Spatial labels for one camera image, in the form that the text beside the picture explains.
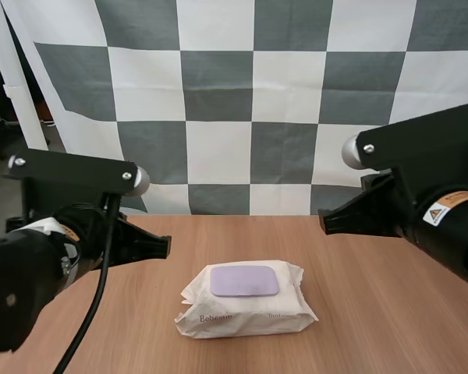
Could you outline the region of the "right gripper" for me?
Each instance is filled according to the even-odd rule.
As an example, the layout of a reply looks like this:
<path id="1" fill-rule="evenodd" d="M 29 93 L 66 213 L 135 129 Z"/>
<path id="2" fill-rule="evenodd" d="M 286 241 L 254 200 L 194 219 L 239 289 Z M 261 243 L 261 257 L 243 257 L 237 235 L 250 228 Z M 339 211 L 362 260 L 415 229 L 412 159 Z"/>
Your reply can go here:
<path id="1" fill-rule="evenodd" d="M 334 209 L 317 211 L 324 233 L 406 238 L 413 204 L 397 175 L 388 169 L 365 175 L 360 181 L 361 194 Z"/>

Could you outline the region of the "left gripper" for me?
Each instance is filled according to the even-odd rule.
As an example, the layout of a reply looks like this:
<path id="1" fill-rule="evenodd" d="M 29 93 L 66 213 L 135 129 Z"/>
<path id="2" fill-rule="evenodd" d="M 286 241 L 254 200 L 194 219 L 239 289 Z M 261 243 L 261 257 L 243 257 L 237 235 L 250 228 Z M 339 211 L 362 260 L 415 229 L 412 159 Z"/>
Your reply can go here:
<path id="1" fill-rule="evenodd" d="M 90 272 L 102 262 L 108 229 L 107 211 L 89 203 L 78 203 L 80 258 L 78 271 Z M 149 259 L 166 259 L 171 250 L 172 237 L 157 236 L 127 221 L 118 213 L 112 234 L 109 266 L 119 266 Z"/>

